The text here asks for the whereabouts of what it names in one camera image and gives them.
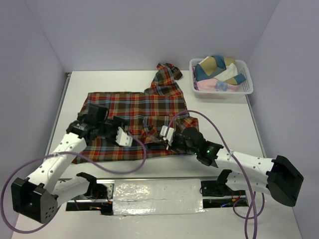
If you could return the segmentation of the red plaid long sleeve shirt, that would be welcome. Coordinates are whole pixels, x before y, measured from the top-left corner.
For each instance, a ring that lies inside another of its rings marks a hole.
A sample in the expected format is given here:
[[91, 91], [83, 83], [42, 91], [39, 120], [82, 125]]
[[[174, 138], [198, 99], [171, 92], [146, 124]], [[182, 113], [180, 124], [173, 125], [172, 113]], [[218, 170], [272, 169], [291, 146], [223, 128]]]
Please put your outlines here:
[[80, 111], [84, 114], [91, 104], [105, 106], [109, 109], [109, 117], [120, 117], [127, 121], [126, 129], [140, 140], [147, 148], [147, 157], [174, 155], [161, 144], [160, 130], [168, 125], [176, 116], [172, 127], [182, 132], [188, 127], [199, 128], [197, 118], [186, 111], [183, 92], [177, 84], [182, 77], [181, 71], [170, 63], [157, 65], [157, 72], [143, 92], [92, 92]]

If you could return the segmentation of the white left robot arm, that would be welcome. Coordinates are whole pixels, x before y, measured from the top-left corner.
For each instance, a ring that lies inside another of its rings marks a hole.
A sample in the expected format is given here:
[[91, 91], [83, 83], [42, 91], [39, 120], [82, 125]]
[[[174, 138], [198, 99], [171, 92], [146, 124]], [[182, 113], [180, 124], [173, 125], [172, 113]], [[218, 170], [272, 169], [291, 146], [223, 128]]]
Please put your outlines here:
[[72, 179], [60, 177], [79, 153], [97, 137], [117, 146], [131, 146], [132, 137], [125, 132], [126, 120], [108, 118], [109, 109], [91, 105], [85, 114], [72, 122], [53, 154], [26, 178], [16, 178], [11, 184], [13, 210], [41, 224], [49, 222], [65, 202], [83, 195], [96, 196], [99, 186], [96, 177], [80, 172]]

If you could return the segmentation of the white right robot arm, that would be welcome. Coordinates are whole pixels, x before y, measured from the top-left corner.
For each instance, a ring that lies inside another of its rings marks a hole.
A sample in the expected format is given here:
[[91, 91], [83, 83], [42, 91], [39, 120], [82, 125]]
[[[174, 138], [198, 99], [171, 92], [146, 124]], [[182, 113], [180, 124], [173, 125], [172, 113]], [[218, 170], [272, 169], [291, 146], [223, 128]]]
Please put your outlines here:
[[216, 184], [220, 194], [252, 190], [269, 194], [285, 206], [296, 205], [304, 177], [284, 156], [262, 158], [229, 150], [206, 140], [194, 127], [182, 131], [167, 126], [160, 130], [147, 127], [142, 138], [152, 150], [160, 145], [170, 152], [193, 154], [203, 165], [220, 169]]

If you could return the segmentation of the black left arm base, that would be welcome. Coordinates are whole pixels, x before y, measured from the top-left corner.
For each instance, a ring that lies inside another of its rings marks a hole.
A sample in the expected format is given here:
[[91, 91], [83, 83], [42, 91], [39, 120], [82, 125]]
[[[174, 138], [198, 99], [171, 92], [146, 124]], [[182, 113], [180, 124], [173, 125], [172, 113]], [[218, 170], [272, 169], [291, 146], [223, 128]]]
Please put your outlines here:
[[113, 193], [115, 181], [98, 180], [91, 196], [79, 195], [66, 204], [67, 212], [99, 212], [101, 215], [113, 215]]

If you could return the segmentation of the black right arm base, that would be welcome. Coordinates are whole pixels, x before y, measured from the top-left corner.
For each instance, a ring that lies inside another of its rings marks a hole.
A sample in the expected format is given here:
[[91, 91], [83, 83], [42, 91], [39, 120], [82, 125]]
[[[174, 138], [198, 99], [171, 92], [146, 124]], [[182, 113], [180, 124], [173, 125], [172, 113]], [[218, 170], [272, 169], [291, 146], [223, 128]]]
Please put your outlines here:
[[217, 180], [201, 180], [199, 192], [202, 195], [204, 209], [247, 207], [246, 192], [243, 190], [233, 191], [227, 186], [219, 185]]

